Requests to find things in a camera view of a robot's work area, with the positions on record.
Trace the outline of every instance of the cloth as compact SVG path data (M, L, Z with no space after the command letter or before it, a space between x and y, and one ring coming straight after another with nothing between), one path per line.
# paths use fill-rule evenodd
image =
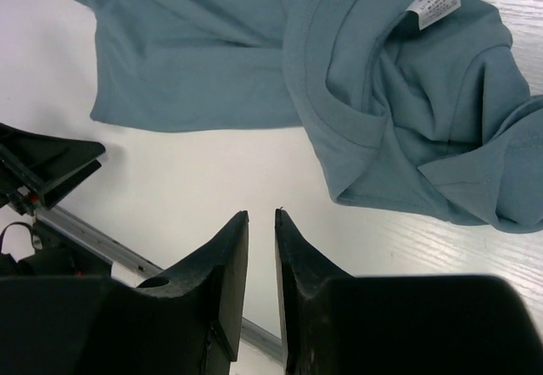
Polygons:
M340 204L543 229L543 97L488 3L420 31L414 0L77 1L98 20L95 120L301 122Z

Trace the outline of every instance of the white table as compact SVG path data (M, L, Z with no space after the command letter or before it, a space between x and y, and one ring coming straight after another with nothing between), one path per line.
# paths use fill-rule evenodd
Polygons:
M533 93L543 92L543 0L488 0L510 26ZM92 12L71 0L0 0L1 121L95 139L104 168L61 205L167 267L238 210L250 213L244 315L279 335L273 214L354 275L488 272L523 295L543 328L543 232L506 235L416 215L332 203L302 129L159 134L90 121L96 92ZM0 212L0 222L14 219Z

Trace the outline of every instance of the garment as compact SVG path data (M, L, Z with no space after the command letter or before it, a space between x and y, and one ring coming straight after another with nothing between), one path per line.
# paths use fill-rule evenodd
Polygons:
M419 30L413 0L78 1L98 19L96 120L301 122L340 204L543 229L543 97L488 3Z

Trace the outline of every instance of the blue-gray fabric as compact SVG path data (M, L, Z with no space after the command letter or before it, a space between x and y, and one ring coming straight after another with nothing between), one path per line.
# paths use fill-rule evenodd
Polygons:
M97 17L92 118L161 132L302 125L340 204L543 229L543 97L479 0L76 0Z

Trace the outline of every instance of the clothing tag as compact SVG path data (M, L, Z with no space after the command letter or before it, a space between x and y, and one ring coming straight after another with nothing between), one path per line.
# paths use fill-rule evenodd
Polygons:
M407 10L418 14L418 28L424 30L460 8L461 5L461 0L416 0Z

